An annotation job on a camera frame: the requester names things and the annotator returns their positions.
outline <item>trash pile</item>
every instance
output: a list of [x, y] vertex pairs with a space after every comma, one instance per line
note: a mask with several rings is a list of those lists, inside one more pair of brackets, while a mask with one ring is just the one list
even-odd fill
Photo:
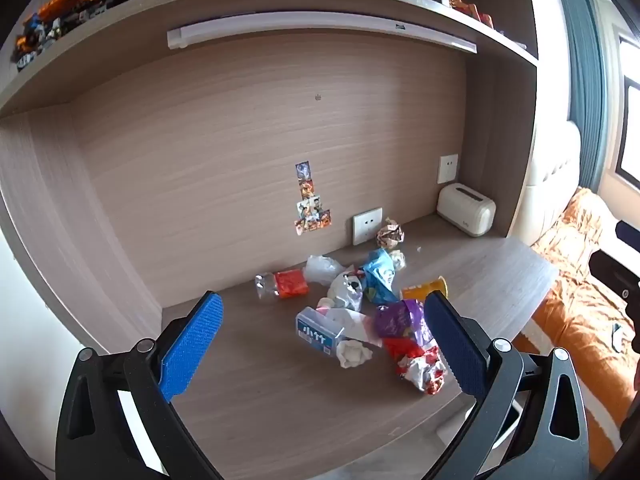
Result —
[[[315, 308], [296, 316], [296, 332], [317, 350], [338, 359], [340, 366], [359, 366], [385, 349], [396, 362], [396, 374], [425, 394], [436, 394], [446, 369], [436, 340], [424, 320], [424, 298], [434, 290], [447, 295], [443, 277], [395, 292], [396, 272], [406, 267], [396, 247], [404, 241], [402, 228], [387, 218], [376, 236], [379, 249], [371, 251], [360, 267], [343, 267], [326, 256], [309, 256], [303, 269], [255, 277], [263, 301], [302, 296], [308, 283], [327, 286]], [[363, 301], [371, 315], [361, 312]]]

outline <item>curtain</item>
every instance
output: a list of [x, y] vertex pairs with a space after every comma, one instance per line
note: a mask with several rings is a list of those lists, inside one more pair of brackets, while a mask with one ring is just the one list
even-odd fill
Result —
[[562, 0], [571, 62], [569, 118], [578, 126], [580, 186], [597, 192], [607, 149], [604, 60], [593, 0]]

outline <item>purple snack wrapper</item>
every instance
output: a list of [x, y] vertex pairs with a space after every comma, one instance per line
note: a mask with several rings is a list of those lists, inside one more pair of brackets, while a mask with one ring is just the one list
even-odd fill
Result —
[[404, 300], [376, 309], [374, 326], [380, 337], [411, 337], [419, 346], [431, 339], [431, 331], [424, 321], [422, 305], [417, 300]]
[[404, 301], [399, 301], [377, 307], [373, 323], [380, 337], [404, 337], [411, 316]]

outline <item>white toaster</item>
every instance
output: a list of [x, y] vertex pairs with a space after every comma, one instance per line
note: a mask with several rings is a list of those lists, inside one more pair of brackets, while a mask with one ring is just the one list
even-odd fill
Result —
[[470, 236], [482, 236], [494, 223], [495, 202], [463, 184], [440, 190], [438, 214]]

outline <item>window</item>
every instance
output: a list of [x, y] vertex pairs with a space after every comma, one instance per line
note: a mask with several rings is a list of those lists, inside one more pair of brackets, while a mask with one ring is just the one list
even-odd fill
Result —
[[640, 189], [640, 48], [620, 41], [625, 77], [625, 115], [616, 173]]

